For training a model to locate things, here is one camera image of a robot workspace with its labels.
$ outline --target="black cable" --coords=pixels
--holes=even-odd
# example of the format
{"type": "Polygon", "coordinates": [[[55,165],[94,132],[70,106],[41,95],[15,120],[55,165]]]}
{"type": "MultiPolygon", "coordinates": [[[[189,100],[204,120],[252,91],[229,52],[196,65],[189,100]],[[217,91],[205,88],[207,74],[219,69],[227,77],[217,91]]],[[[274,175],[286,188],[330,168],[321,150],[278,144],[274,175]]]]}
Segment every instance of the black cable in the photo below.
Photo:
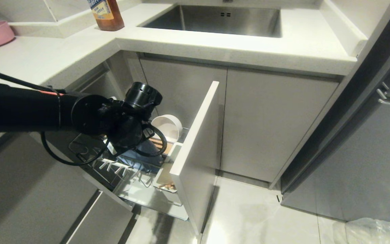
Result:
{"type": "Polygon", "coordinates": [[[29,82],[26,82],[26,81],[23,81],[23,80],[20,80],[20,79],[16,79],[14,77],[11,77],[11,76],[8,76],[8,75],[5,75],[5,74],[1,74],[1,73],[0,73],[0,79],[6,80],[6,81],[9,81],[9,82],[13,82],[13,83],[18,84],[18,85],[23,85],[23,86],[26,86],[26,87],[29,87],[29,88],[33,88],[33,89],[36,89],[36,90],[47,91],[47,92],[51,92],[52,91],[51,89],[46,88],[44,86],[34,85],[32,83],[29,83],[29,82]]]}
{"type": "Polygon", "coordinates": [[[56,154],[54,154],[54,152],[48,146],[48,142],[46,141],[46,136],[45,136],[45,132],[44,131],[40,132],[40,137],[42,139],[43,147],[48,152],[48,154],[50,154],[50,156],[52,156],[57,161],[62,162],[63,164],[71,165],[71,166],[87,165],[87,164],[89,164],[91,162],[94,162],[96,159],[98,159],[105,152],[105,150],[107,149],[108,144],[109,144],[109,139],[108,139],[106,141],[106,144],[105,144],[104,148],[93,159],[90,159],[87,162],[83,162],[83,163],[77,164],[77,163],[74,163],[74,162],[66,161],[66,160],[60,158],[59,156],[57,156],[56,154]]]}
{"type": "Polygon", "coordinates": [[[152,129],[159,136],[160,140],[162,141],[162,148],[159,151],[154,152],[154,153],[145,153],[143,151],[138,150],[137,148],[134,148],[134,151],[137,152],[139,155],[145,156],[145,157],[159,156],[159,155],[163,154],[165,152],[165,150],[167,149],[167,145],[168,145],[167,138],[162,134],[162,132],[158,128],[152,126],[151,124],[149,124],[148,127],[150,129],[152,129]]]}

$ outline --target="floor tile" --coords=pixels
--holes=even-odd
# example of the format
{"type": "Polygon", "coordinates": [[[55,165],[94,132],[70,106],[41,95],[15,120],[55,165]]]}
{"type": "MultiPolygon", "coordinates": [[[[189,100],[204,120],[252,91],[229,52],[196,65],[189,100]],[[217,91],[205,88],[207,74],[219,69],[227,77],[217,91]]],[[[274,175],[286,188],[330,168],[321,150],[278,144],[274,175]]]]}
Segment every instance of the floor tile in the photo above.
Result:
{"type": "Polygon", "coordinates": [[[143,207],[126,244],[197,244],[189,222],[143,207]]]}
{"type": "Polygon", "coordinates": [[[218,178],[202,244],[318,244],[317,216],[282,207],[279,191],[218,178]]]}
{"type": "Polygon", "coordinates": [[[345,222],[317,216],[320,231],[320,244],[347,244],[345,222]]]}

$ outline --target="white cabinet door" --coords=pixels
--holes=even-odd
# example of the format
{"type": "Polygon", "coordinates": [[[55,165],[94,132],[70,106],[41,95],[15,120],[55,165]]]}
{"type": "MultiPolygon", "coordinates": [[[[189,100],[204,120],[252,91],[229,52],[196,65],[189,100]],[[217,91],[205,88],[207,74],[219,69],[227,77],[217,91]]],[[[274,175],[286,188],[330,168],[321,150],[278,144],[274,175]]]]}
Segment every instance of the white cabinet door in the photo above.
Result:
{"type": "Polygon", "coordinates": [[[240,70],[227,78],[221,169],[272,182],[338,84],[240,70]]]}
{"type": "Polygon", "coordinates": [[[214,81],[210,86],[170,170],[196,235],[201,233],[215,182],[218,85],[214,81]]]}
{"type": "Polygon", "coordinates": [[[218,101],[225,103],[226,68],[175,61],[141,59],[147,83],[164,97],[158,114],[172,114],[191,128],[212,80],[219,82],[218,101]]]}

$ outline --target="plastic bag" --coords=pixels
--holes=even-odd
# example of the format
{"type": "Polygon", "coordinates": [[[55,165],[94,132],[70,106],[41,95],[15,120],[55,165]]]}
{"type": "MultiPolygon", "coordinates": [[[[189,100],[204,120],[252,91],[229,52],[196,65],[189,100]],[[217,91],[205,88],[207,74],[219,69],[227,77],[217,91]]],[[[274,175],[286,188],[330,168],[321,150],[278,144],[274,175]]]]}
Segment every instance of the plastic bag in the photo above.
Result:
{"type": "Polygon", "coordinates": [[[348,244],[390,244],[390,222],[362,218],[345,224],[348,244]]]}

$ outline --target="kitchen cabinet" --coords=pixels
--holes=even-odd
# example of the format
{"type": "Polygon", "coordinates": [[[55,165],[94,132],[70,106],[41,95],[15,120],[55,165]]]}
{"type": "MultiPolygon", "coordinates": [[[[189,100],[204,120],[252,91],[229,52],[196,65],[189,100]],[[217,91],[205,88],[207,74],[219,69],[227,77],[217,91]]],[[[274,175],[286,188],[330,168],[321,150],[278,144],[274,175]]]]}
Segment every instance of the kitchen cabinet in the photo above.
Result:
{"type": "MultiPolygon", "coordinates": [[[[178,203],[169,201],[162,190],[153,187],[151,182],[156,174],[138,172],[126,168],[118,173],[112,166],[101,168],[102,162],[96,161],[82,166],[88,173],[86,178],[104,193],[113,197],[119,204],[121,199],[139,204],[175,218],[189,221],[194,233],[201,233],[204,219],[213,192],[215,165],[218,155],[218,87],[219,82],[210,81],[210,86],[197,101],[196,113],[191,128],[170,169],[170,176],[177,189],[178,203]]],[[[82,162],[78,154],[71,151],[71,142],[76,133],[49,133],[47,139],[61,153],[75,162],[82,162]]]]}
{"type": "Polygon", "coordinates": [[[95,191],[28,134],[14,136],[0,147],[0,243],[60,243],[95,191]]]}
{"type": "Polygon", "coordinates": [[[96,66],[78,80],[74,81],[66,88],[66,90],[98,94],[107,98],[114,96],[118,100],[123,100],[125,96],[124,89],[128,89],[130,87],[132,79],[130,77],[121,79],[121,77],[119,77],[120,79],[117,80],[114,74],[116,71],[112,71],[111,68],[113,66],[117,66],[118,64],[115,63],[115,60],[112,61],[113,62],[103,62],[102,64],[96,66]]]}
{"type": "Polygon", "coordinates": [[[229,69],[221,170],[272,182],[337,85],[229,69]]]}
{"type": "Polygon", "coordinates": [[[212,80],[219,82],[218,101],[223,112],[226,67],[146,58],[140,61],[147,83],[164,97],[156,107],[159,115],[172,114],[183,127],[190,128],[212,80]]]}

